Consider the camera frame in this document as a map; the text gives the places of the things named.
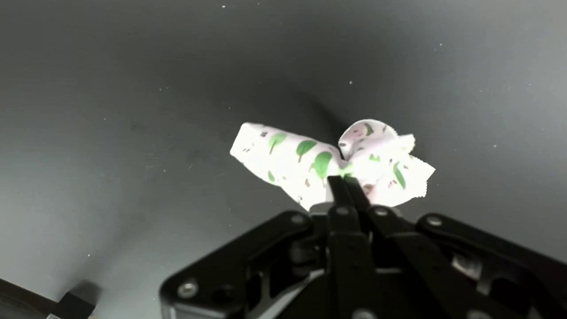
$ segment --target crumpled wrapper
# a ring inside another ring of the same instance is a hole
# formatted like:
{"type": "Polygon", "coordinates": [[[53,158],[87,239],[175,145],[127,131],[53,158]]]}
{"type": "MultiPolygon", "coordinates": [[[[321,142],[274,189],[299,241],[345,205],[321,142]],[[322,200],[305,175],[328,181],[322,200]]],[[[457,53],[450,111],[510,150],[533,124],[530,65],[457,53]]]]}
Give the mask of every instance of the crumpled wrapper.
{"type": "Polygon", "coordinates": [[[230,154],[262,181],[280,186],[303,209],[331,202],[328,175],[351,175],[370,204],[400,205],[427,195],[434,168],[411,156],[413,134],[397,134],[381,120],[354,122],[338,149],[308,136],[244,122],[230,154]]]}

